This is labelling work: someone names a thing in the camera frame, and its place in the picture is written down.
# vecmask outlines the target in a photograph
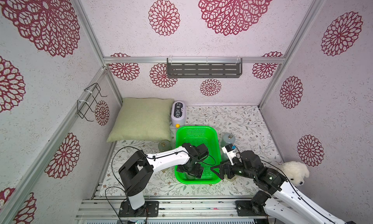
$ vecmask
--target floral wallpaper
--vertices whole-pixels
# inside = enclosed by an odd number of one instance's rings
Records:
[[[0,0],[0,9],[3,207],[101,66],[69,0]],[[77,156],[66,147],[59,153],[45,176],[71,173]],[[40,194],[35,192],[38,201]],[[24,209],[17,223],[32,221],[26,215],[34,209],[26,207],[30,211]]]
[[[309,166],[299,189],[355,223],[371,223],[372,2],[326,0],[262,109],[284,160]]]
[[[95,111],[94,115],[96,117],[97,123],[99,123],[100,125],[107,124],[107,122],[109,121],[109,117],[110,117],[110,110],[109,110],[108,104],[105,101],[100,100],[96,104],[96,108],[94,111]]]
[[[363,21],[357,12],[348,12],[336,18],[326,29],[321,48],[324,54],[335,56],[350,48],[359,37]]]
[[[0,56],[0,113],[18,106],[26,94],[25,86],[19,69]]]
[[[66,57],[77,49],[80,26],[70,0],[0,0],[0,6],[20,36],[38,50]]]
[[[34,197],[34,193],[31,192],[23,203],[21,209],[16,214],[16,217],[14,217],[13,224],[33,223],[36,211],[36,198]]]
[[[256,77],[254,64],[244,63],[239,78],[169,78],[165,63],[114,63],[109,64],[114,80],[122,95],[134,98],[157,97],[183,100],[188,105],[229,103],[231,105],[258,105],[270,78]],[[276,68],[263,63],[264,70]]]
[[[269,52],[263,55],[264,57],[282,57],[281,52]],[[253,66],[253,75],[260,79],[266,79],[272,77],[278,64],[276,63],[255,63]]]
[[[157,0],[150,7],[149,22],[159,35],[171,35],[179,27],[180,14],[170,1]]]
[[[77,165],[79,155],[79,140],[74,134],[68,133],[53,159],[49,162],[45,169],[45,173],[47,173],[49,177],[62,179],[72,172]]]
[[[312,0],[81,2],[105,56],[235,57],[285,52]]]
[[[105,155],[110,149],[106,142],[121,105],[109,83],[109,75],[98,82],[104,97],[97,96],[98,104],[110,107],[104,125],[95,120],[96,113],[87,112],[85,118],[77,118],[62,141],[53,159],[45,168],[32,191],[37,199],[37,210],[32,213],[32,204],[22,211],[17,219],[27,219],[26,224],[72,223],[82,199],[90,199],[99,180]],[[92,97],[87,100],[96,104]]]
[[[207,27],[215,33],[237,35],[258,23],[272,0],[200,0],[198,7]]]
[[[219,142],[225,133],[233,133],[235,145],[240,151],[253,150],[265,161],[275,166],[281,163],[281,158],[268,132],[263,118],[255,106],[187,106],[187,125],[207,125],[213,127],[218,134]],[[177,129],[171,126],[172,145],[175,145]],[[117,143],[116,153],[120,148],[132,146],[149,153],[158,152],[158,142],[123,140]],[[113,170],[118,178],[118,170],[135,152],[135,149],[125,148],[113,161]],[[105,190],[111,186],[120,186],[114,178],[109,166],[103,180],[100,195],[105,196]],[[218,196],[218,195],[248,195],[258,191],[252,179],[237,177],[230,182],[222,180],[217,184],[182,184],[175,178],[174,167],[153,175],[144,189],[146,196]],[[118,188],[109,188],[107,195],[123,195]]]

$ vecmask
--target white plush dog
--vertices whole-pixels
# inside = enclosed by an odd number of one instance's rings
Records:
[[[294,186],[304,184],[303,178],[308,178],[310,176],[310,171],[308,171],[307,166],[301,162],[285,162],[281,165],[280,169],[285,173]]]

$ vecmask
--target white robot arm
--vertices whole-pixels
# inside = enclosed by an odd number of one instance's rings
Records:
[[[142,190],[154,173],[178,165],[178,172],[201,178],[203,167],[199,162],[207,157],[208,149],[204,144],[195,147],[190,143],[157,154],[145,154],[142,150],[135,152],[119,169],[132,209],[145,204]]]
[[[231,179],[235,175],[254,179],[254,183],[263,191],[259,191],[249,201],[252,212],[259,214],[265,212],[286,224],[353,224],[345,222],[330,214],[310,198],[295,188],[287,178],[277,170],[265,167],[258,155],[252,151],[240,153],[240,159],[236,154],[236,147],[229,144],[223,148],[229,160],[220,165],[211,167],[211,171],[224,179],[224,175]],[[294,210],[287,208],[271,197],[287,203]]]
[[[295,188],[284,175],[275,169],[265,167],[254,152],[241,152],[238,159],[237,150],[231,144],[223,151],[228,155],[229,160],[210,169],[221,179],[224,179],[224,175],[229,179],[235,175],[254,179],[254,183],[263,191],[258,191],[245,205],[253,213],[259,215],[265,212],[286,224],[354,224],[333,216],[314,203]],[[195,147],[189,143],[158,154],[145,154],[140,150],[135,152],[119,169],[132,209],[139,209],[145,204],[142,190],[155,172],[178,165],[178,172],[201,178],[203,167],[199,162],[207,156],[208,149],[204,144]],[[293,209],[277,202],[272,195]]]

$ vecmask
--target floral floor mat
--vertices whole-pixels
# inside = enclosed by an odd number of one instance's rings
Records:
[[[186,124],[211,126],[217,132],[219,143],[225,133],[233,133],[236,137],[235,145],[241,152],[252,150],[261,159],[275,166],[282,163],[257,106],[187,106],[186,110]],[[176,128],[171,124],[170,131],[171,145],[175,145]],[[126,146],[142,149],[146,153],[158,152],[158,142],[124,140],[118,141],[114,154]],[[117,178],[120,179],[119,168],[135,151],[133,148],[125,148],[115,156],[113,169]],[[111,186],[121,187],[109,165],[100,196],[105,196],[105,189]],[[252,179],[243,177],[236,177],[233,181],[222,180],[217,184],[182,184],[176,180],[174,167],[171,167],[154,174],[143,193],[144,196],[253,196],[258,190]],[[106,194],[107,196],[124,195],[118,188],[110,188]]]

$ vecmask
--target green pillow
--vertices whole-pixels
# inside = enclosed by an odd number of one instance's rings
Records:
[[[171,141],[173,99],[124,98],[107,142],[119,140]]]

